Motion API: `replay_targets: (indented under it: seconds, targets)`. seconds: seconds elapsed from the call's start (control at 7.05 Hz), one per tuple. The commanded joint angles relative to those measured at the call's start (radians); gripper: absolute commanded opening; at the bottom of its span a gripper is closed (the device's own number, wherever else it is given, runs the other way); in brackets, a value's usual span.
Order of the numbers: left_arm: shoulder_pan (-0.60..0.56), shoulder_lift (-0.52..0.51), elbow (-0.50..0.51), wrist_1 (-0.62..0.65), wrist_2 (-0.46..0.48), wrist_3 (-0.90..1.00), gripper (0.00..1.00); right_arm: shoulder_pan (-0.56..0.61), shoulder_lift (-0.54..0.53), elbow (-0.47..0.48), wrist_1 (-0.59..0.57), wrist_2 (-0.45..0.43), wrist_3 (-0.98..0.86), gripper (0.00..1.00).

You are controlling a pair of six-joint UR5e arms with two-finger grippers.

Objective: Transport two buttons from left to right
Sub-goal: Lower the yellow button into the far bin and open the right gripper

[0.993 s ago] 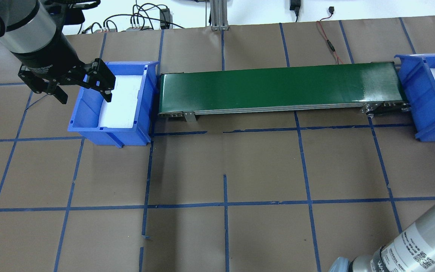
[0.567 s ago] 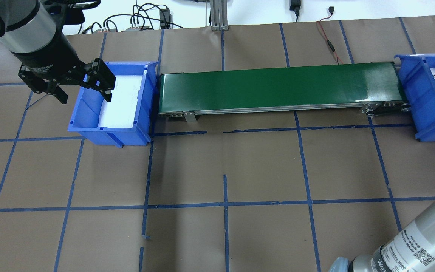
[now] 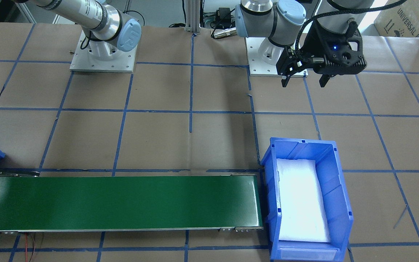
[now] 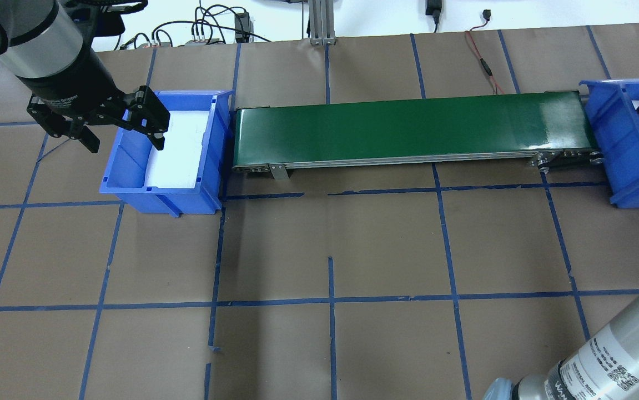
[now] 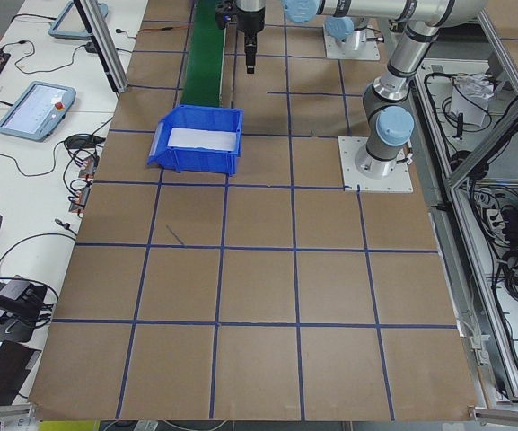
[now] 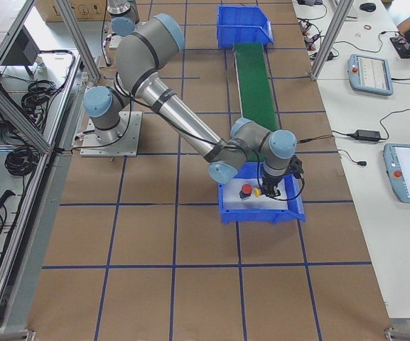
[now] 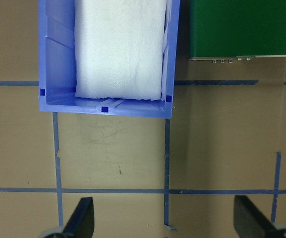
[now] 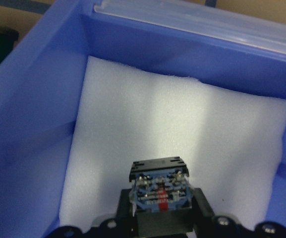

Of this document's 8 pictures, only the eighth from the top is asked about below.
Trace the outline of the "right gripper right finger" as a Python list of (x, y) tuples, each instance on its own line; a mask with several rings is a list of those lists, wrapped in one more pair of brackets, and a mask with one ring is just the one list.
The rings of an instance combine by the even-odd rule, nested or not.
[(191, 189), (191, 217), (194, 223), (210, 223), (215, 213), (205, 197), (202, 189)]

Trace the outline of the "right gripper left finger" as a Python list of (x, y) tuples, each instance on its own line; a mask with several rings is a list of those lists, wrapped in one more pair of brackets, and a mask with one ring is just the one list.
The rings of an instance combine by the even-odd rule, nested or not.
[(122, 189), (119, 196), (115, 219), (119, 223), (136, 223), (133, 204), (130, 201), (131, 189)]

